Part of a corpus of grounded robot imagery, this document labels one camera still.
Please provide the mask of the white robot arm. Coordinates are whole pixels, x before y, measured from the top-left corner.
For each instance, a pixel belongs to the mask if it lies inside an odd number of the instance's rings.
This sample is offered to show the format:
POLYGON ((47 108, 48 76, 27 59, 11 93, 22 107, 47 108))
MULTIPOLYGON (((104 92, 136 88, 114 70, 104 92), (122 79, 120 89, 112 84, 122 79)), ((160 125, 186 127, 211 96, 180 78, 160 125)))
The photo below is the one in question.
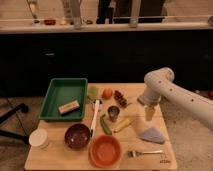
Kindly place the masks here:
POLYGON ((213 101, 174 84, 173 80, 174 72, 168 67, 148 72, 144 76, 146 88, 137 100, 145 106, 156 106, 164 96, 213 131, 213 101))

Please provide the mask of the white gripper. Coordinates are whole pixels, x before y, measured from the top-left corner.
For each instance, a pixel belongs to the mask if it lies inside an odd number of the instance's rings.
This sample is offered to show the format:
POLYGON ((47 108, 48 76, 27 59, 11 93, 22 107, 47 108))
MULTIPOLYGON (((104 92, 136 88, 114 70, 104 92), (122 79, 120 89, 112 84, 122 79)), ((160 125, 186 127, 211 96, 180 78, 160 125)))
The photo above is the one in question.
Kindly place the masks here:
POLYGON ((137 101, 145 107, 145 119, 147 121, 151 121, 154 114, 155 114, 155 108, 153 106, 157 106, 161 100, 161 97, 158 98, 150 98, 146 95, 140 95, 137 98, 137 101))

